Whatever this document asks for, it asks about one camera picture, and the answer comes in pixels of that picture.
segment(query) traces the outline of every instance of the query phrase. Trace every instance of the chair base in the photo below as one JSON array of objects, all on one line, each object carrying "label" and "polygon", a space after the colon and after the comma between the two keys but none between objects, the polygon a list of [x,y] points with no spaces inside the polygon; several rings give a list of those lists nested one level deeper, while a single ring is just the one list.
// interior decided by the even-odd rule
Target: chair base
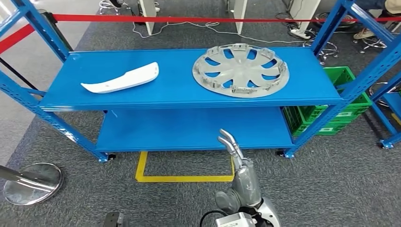
[{"label": "chair base", "polygon": [[52,197],[60,189],[64,179],[61,170],[49,163],[32,164],[20,169],[19,172],[34,179],[41,179],[53,189],[46,192],[24,186],[22,181],[19,183],[6,181],[3,190],[4,197],[18,206],[36,204]]},{"label": "chair base", "polygon": [[[121,3],[121,5],[125,6],[125,9],[131,9],[131,7],[129,7],[129,5],[126,2]],[[104,9],[114,9],[116,15],[121,15],[120,9],[122,9],[122,7],[116,8],[109,1],[102,0],[99,2],[99,14],[101,14],[101,15],[104,14],[104,12],[103,12]]]}]

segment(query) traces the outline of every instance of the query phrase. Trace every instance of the shelf caster wheel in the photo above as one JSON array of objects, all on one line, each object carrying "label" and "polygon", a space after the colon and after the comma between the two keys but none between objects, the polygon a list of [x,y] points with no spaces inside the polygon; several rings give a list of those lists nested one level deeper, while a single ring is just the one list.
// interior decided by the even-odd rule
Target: shelf caster wheel
[{"label": "shelf caster wheel", "polygon": [[383,149],[391,149],[394,148],[394,145],[392,143],[384,143],[384,140],[380,140],[380,142],[377,144],[380,148]]},{"label": "shelf caster wheel", "polygon": [[115,155],[115,154],[109,154],[109,155],[107,156],[107,161],[114,160],[115,158],[116,158],[116,155]]},{"label": "shelf caster wheel", "polygon": [[284,151],[283,150],[279,150],[279,151],[277,151],[276,152],[276,155],[277,156],[280,156],[280,157],[285,157],[285,158],[293,158],[293,157],[295,157],[294,155],[286,155],[285,153],[284,153]]}]

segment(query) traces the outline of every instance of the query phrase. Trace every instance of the lower shelf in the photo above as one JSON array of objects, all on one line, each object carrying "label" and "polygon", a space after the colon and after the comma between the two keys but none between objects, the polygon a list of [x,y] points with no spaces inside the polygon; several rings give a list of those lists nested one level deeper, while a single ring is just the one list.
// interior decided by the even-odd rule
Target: lower shelf
[{"label": "lower shelf", "polygon": [[401,119],[401,96],[399,93],[386,93],[383,95],[384,101],[390,109]]},{"label": "lower shelf", "polygon": [[104,152],[224,149],[219,129],[241,148],[293,146],[279,107],[109,111],[96,149]]}]

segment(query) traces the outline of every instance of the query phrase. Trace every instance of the blue metal shelf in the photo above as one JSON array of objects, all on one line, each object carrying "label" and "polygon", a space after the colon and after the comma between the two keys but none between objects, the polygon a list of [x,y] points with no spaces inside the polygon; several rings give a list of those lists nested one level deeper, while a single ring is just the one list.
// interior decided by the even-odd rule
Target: blue metal shelf
[{"label": "blue metal shelf", "polygon": [[[290,80],[282,90],[266,97],[233,98],[199,86],[192,77],[192,66],[205,49],[77,52],[68,57],[39,105],[45,111],[73,111],[325,105],[341,102],[342,98],[310,48],[281,47],[272,50],[287,62]],[[80,85],[104,82],[154,61],[159,64],[159,76],[145,85],[109,94],[94,94]]]},{"label": "blue metal shelf", "polygon": [[[68,45],[29,0],[11,0],[17,11],[0,25],[0,35],[24,16],[64,63],[47,92],[21,87],[0,71],[0,90],[5,92],[60,133],[79,144],[100,162],[107,152],[139,150],[222,149],[216,135],[220,128],[233,133],[243,148],[286,148],[285,157],[314,136],[343,108],[401,59],[401,36],[394,37],[354,0],[338,0],[311,48],[271,48],[288,64],[290,79],[279,92],[255,99],[240,99],[210,92],[192,77],[192,66],[204,49],[69,52]],[[344,16],[350,13],[387,44],[357,78],[345,84],[339,95],[316,57]],[[80,83],[98,83],[156,61],[160,74],[150,83],[109,94],[86,91]],[[389,84],[401,81],[401,73]],[[380,90],[375,102],[386,92]],[[44,96],[41,100],[31,94]],[[400,115],[399,96],[385,95]],[[329,105],[294,141],[279,106]],[[401,133],[373,104],[393,136],[383,144],[401,140]],[[98,143],[94,144],[53,111],[108,110]]]},{"label": "blue metal shelf", "polygon": [[279,107],[114,110],[105,115],[96,149],[103,152],[224,149],[223,128],[242,148],[290,148]]}]

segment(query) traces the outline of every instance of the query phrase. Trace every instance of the white cable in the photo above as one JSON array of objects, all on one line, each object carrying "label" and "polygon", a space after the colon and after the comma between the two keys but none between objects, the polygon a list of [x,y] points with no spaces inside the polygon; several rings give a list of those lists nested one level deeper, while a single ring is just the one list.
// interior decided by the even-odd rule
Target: white cable
[{"label": "white cable", "polygon": [[181,22],[181,23],[176,23],[176,24],[170,24],[169,22],[167,22],[167,24],[165,24],[163,27],[160,28],[160,31],[158,31],[157,33],[151,34],[151,35],[147,35],[147,36],[143,36],[142,33],[136,31],[135,30],[135,28],[136,28],[135,23],[133,23],[134,28],[132,29],[132,31],[137,33],[137,34],[139,34],[141,38],[146,39],[146,38],[149,38],[151,36],[158,35],[158,34],[162,33],[163,29],[165,27],[167,27],[167,26],[183,25],[183,24],[186,24],[186,23],[191,24],[193,26],[197,26],[197,27],[205,27],[205,28],[208,28],[208,29],[211,29],[211,30],[215,31],[216,33],[237,35],[237,36],[242,37],[244,39],[250,39],[250,40],[254,40],[254,41],[258,41],[258,42],[262,42],[262,43],[267,43],[267,44],[272,44],[272,43],[285,43],[285,44],[304,43],[304,41],[280,41],[280,40],[264,41],[264,40],[255,39],[255,38],[247,37],[247,36],[244,36],[244,35],[240,35],[240,34],[235,33],[235,32],[221,32],[221,31],[218,31],[218,30],[212,28],[212,27],[218,26],[220,24],[220,22],[208,22],[205,25],[198,25],[198,24],[195,24],[195,23],[192,23],[192,22]]}]

